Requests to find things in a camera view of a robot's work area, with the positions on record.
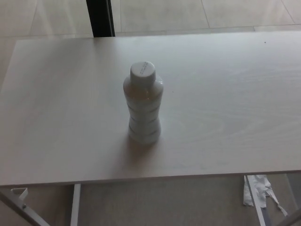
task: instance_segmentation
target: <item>white bottle cap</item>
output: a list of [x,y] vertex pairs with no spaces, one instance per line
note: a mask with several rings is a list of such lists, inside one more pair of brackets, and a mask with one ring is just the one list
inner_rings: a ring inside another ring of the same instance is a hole
[[131,66],[131,82],[137,86],[151,86],[156,80],[156,69],[151,62],[137,62]]

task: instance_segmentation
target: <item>metal table leg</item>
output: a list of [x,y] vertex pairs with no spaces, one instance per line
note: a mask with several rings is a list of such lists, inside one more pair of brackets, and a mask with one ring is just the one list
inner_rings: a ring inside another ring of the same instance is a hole
[[23,197],[21,194],[21,198],[19,198],[19,196],[9,190],[0,191],[0,200],[18,215],[23,217],[28,223],[33,226],[50,226],[43,218],[23,202]]
[[249,186],[249,190],[250,190],[250,194],[251,194],[253,204],[254,204],[254,206],[256,208],[256,211],[257,211],[257,216],[258,216],[260,225],[265,226],[265,221],[264,221],[262,210],[261,210],[261,207],[260,207],[260,204],[259,204],[259,200],[258,200],[258,196],[257,196],[257,193],[256,193],[255,185],[254,185],[253,181],[251,180],[250,176],[245,176],[245,177],[246,177],[246,181],[247,181],[248,186]]
[[[0,200],[33,226],[50,226],[33,209],[24,203],[27,188],[0,191]],[[79,215],[80,184],[74,185],[71,226],[77,226]]]

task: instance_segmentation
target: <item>plastic bottle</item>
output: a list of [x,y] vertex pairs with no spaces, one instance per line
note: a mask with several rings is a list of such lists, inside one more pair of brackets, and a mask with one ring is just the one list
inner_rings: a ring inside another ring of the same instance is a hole
[[129,135],[140,144],[158,140],[161,127],[158,118],[163,94],[163,81],[156,76],[151,62],[137,62],[123,83],[130,112]]

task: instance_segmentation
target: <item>wood grain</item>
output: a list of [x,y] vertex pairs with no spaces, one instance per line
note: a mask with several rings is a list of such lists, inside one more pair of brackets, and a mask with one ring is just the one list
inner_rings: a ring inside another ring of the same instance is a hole
[[[0,94],[0,186],[301,170],[301,32],[16,44]],[[132,63],[164,81],[162,134],[127,136]]]

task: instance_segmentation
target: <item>black window frame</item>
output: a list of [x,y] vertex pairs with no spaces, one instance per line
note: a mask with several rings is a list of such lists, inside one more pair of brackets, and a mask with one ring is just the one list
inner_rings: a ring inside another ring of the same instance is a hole
[[86,0],[93,36],[115,37],[111,0]]

